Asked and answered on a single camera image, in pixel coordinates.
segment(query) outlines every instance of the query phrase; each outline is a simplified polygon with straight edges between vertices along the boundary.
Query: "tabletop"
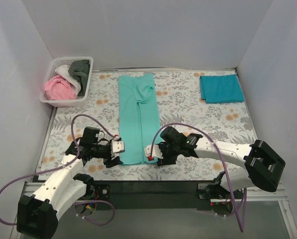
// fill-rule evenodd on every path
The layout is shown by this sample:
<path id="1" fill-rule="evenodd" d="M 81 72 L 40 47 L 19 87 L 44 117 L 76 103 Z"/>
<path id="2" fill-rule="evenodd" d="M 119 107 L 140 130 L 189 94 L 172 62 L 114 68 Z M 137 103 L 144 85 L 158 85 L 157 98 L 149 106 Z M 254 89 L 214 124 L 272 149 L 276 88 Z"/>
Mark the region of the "tabletop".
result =
<path id="1" fill-rule="evenodd" d="M 88 114 L 98 119 L 112 134 L 118 134 L 118 78 L 122 75 L 138 77 L 151 73 L 156 85 L 161 125 L 180 122 L 193 125 L 209 134 L 215 141 L 253 143 L 255 131 L 245 103 L 206 104 L 201 99 L 200 75 L 229 75 L 234 71 L 114 71 L 92 73 L 89 99 L 84 107 L 57 108 L 51 122 L 51 132 L 38 169 L 57 167 L 65 150 L 72 142 L 70 124 L 77 114 Z M 88 118 L 75 122 L 75 137 L 83 134 L 87 126 L 98 127 Z M 175 126 L 188 135 L 191 128 Z M 238 166 L 227 164 L 229 171 Z M 178 157 L 176 165 L 158 167 L 156 164 L 118 165 L 105 168 L 102 159 L 91 159 L 81 173 L 95 180 L 212 180 L 223 170 L 220 161 L 208 158 Z M 50 174 L 42 174 L 46 180 Z"/>

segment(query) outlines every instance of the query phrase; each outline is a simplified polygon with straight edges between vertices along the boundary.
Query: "white laundry basket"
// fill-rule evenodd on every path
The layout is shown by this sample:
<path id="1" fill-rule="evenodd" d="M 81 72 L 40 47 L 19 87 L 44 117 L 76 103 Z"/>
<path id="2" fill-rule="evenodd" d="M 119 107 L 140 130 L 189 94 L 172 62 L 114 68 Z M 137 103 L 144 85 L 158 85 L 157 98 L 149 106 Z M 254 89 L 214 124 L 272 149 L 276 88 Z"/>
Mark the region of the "white laundry basket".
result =
<path id="1" fill-rule="evenodd" d="M 90 61 L 90 72 L 89 72 L 87 88 L 85 90 L 85 95 L 78 97 L 76 100 L 51 101 L 51 100 L 48 100 L 47 96 L 44 94 L 44 92 L 42 90 L 42 93 L 40 94 L 41 102 L 49 103 L 49 104 L 53 105 L 54 107 L 76 107 L 76 106 L 85 106 L 87 104 L 88 97 L 89 97 L 91 74 L 92 74 L 92 68 L 93 68 L 93 58 L 92 57 L 80 56 L 80 57 L 61 57 L 61 58 L 54 59 L 49 66 L 49 69 L 48 69 L 45 79 L 43 81 L 43 86 L 48 80 L 50 80 L 52 77 L 57 75 L 57 73 L 55 73 L 56 68 L 58 68 L 59 66 L 62 66 L 62 65 L 71 65 L 72 62 L 79 61 L 79 60 L 89 60 Z"/>

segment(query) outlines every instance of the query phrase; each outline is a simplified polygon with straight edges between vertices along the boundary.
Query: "teal pants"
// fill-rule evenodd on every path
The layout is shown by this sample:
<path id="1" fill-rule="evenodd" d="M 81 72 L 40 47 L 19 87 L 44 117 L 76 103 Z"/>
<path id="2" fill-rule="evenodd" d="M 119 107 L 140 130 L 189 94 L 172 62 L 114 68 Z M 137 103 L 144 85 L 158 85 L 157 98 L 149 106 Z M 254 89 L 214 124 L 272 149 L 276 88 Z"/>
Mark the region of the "teal pants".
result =
<path id="1" fill-rule="evenodd" d="M 156 162 L 148 161 L 144 154 L 144 148 L 152 143 L 160 128 L 153 75 L 120 76 L 118 90 L 119 135 L 125 143 L 121 161 L 124 165 Z"/>

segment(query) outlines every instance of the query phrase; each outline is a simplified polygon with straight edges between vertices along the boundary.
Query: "garment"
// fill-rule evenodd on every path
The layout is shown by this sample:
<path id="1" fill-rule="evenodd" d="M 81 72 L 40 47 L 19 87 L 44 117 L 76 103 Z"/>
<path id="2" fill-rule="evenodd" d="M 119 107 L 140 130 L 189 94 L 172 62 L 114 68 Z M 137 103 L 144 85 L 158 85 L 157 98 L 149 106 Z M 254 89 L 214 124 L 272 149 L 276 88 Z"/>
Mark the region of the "garment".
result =
<path id="1" fill-rule="evenodd" d="M 68 82 L 70 82 L 71 85 L 74 86 L 75 94 L 78 95 L 78 93 L 81 91 L 81 84 L 72 76 L 70 76 L 69 66 L 68 65 L 59 66 L 57 69 L 55 69 L 55 72 L 58 75 L 62 76 L 64 79 L 66 79 Z"/>
<path id="2" fill-rule="evenodd" d="M 200 76 L 201 98 L 209 104 L 243 102 L 236 75 Z"/>
<path id="3" fill-rule="evenodd" d="M 44 85 L 44 93 L 49 100 L 75 100 L 77 95 L 70 82 L 62 76 L 55 76 Z"/>
<path id="4" fill-rule="evenodd" d="M 81 85 L 81 91 L 78 96 L 84 96 L 89 79 L 90 73 L 90 61 L 89 60 L 80 60 L 74 61 L 69 67 L 69 74 L 74 79 L 76 79 Z"/>
<path id="5" fill-rule="evenodd" d="M 156 162 L 148 161 L 144 154 L 160 128 L 153 75 L 120 76 L 118 90 L 119 135 L 125 143 L 121 161 L 124 165 Z M 161 138 L 157 137 L 155 143 L 159 142 Z"/>

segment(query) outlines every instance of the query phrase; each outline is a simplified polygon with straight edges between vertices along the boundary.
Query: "blue towel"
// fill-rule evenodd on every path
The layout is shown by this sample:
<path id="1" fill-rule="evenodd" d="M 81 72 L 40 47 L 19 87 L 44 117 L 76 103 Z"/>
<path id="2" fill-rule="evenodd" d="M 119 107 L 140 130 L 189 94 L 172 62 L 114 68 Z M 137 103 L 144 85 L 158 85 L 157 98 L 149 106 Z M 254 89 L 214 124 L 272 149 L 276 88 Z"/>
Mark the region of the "blue towel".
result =
<path id="1" fill-rule="evenodd" d="M 148 161 L 144 154 L 160 128 L 153 75 L 120 76 L 118 90 L 119 135 L 125 143 L 121 161 L 124 165 L 156 162 Z"/>
<path id="2" fill-rule="evenodd" d="M 201 98 L 209 104 L 243 102 L 236 75 L 200 76 Z"/>

